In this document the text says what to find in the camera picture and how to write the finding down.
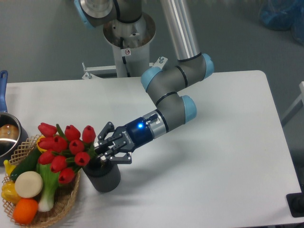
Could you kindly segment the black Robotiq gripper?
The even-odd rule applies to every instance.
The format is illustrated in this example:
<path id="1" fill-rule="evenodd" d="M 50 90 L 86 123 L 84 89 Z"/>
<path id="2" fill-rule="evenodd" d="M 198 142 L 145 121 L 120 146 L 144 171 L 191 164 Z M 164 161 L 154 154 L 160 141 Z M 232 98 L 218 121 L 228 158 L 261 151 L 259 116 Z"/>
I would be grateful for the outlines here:
<path id="1" fill-rule="evenodd" d="M 94 144 L 95 152 L 99 152 L 101 163 L 131 164 L 132 152 L 153 140 L 153 133 L 149 127 L 151 120 L 151 117 L 148 119 L 139 117 L 116 129 L 112 122 L 108 122 Z M 107 141 L 106 136 L 109 133 L 113 135 Z"/>

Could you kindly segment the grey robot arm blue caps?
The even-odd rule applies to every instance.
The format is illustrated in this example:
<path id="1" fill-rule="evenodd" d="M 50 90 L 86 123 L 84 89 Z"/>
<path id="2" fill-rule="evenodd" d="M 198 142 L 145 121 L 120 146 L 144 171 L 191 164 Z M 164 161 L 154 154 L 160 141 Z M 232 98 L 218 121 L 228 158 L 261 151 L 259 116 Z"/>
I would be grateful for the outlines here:
<path id="1" fill-rule="evenodd" d="M 163 0 L 177 66 L 164 70 L 160 62 L 149 65 L 149 45 L 156 32 L 153 19 L 142 11 L 139 0 L 76 0 L 83 23 L 103 26 L 104 37 L 112 46 L 118 77 L 139 77 L 156 109 L 124 126 L 108 124 L 98 136 L 93 163 L 131 163 L 132 152 L 148 142 L 186 124 L 197 114 L 189 96 L 178 92 L 212 75 L 209 55 L 201 53 L 187 2 Z"/>

